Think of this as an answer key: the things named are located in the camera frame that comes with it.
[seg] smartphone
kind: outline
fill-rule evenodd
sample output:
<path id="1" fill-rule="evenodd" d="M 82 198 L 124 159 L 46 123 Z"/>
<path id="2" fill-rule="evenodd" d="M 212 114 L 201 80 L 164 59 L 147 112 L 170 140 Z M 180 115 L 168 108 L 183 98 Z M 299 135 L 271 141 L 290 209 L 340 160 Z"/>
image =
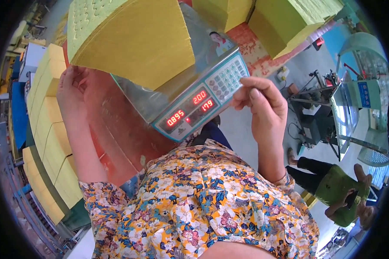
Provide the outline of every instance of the smartphone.
<path id="1" fill-rule="evenodd" d="M 350 210 L 350 208 L 353 206 L 354 200 L 356 200 L 356 196 L 358 195 L 359 191 L 353 191 L 349 196 L 347 196 L 346 200 L 344 201 L 347 203 L 346 208 Z"/>

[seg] person in green shirt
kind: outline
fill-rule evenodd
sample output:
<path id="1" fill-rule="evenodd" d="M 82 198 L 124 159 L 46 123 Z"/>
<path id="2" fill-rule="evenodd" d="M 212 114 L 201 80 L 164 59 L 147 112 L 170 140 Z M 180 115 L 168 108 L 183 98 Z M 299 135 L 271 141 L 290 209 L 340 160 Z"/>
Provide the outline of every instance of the person in green shirt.
<path id="1" fill-rule="evenodd" d="M 292 148 L 288 149 L 287 154 L 289 165 L 296 165 L 298 168 L 307 169 L 313 173 L 305 173 L 287 166 L 288 174 L 295 179 L 298 185 L 329 206 L 324 212 L 329 219 L 341 227 L 347 227 L 359 217 L 364 230 L 372 226 L 378 213 L 375 206 L 366 206 L 372 175 L 365 175 L 360 164 L 354 165 L 354 173 L 357 177 L 355 181 L 336 164 L 304 157 L 296 160 Z M 358 191 L 358 195 L 353 205 L 347 208 L 346 198 L 353 191 Z"/>

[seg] floral shirt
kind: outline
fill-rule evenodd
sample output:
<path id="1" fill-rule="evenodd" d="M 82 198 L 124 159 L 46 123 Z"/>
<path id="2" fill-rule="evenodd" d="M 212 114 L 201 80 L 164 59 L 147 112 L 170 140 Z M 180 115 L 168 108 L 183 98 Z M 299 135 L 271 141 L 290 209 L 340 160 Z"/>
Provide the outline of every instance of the floral shirt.
<path id="1" fill-rule="evenodd" d="M 176 148 L 137 178 L 131 198 L 110 183 L 80 182 L 93 258 L 197 258 L 218 241 L 315 256 L 319 230 L 294 179 L 271 183 L 215 141 Z"/>

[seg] digital scale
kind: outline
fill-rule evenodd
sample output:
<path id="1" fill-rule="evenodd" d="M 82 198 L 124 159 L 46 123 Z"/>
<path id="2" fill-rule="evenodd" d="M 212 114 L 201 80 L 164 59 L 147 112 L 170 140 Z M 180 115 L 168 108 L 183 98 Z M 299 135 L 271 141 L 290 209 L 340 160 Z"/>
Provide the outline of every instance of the digital scale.
<path id="1" fill-rule="evenodd" d="M 187 4 L 180 3 L 180 8 L 191 38 L 194 65 L 155 91 L 112 75 L 146 123 L 176 142 L 226 109 L 241 87 L 239 79 L 249 76 L 237 44 L 210 27 Z"/>

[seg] keypad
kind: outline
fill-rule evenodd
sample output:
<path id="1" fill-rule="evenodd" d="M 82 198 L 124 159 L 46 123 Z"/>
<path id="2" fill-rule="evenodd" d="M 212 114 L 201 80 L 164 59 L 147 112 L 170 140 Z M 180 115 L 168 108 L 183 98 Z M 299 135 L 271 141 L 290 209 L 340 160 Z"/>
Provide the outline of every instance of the keypad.
<path id="1" fill-rule="evenodd" d="M 246 67 L 244 67 L 244 63 L 237 56 L 206 79 L 206 83 L 213 90 L 219 101 L 224 103 L 239 89 L 241 86 L 239 80 L 244 76 L 247 76 Z"/>

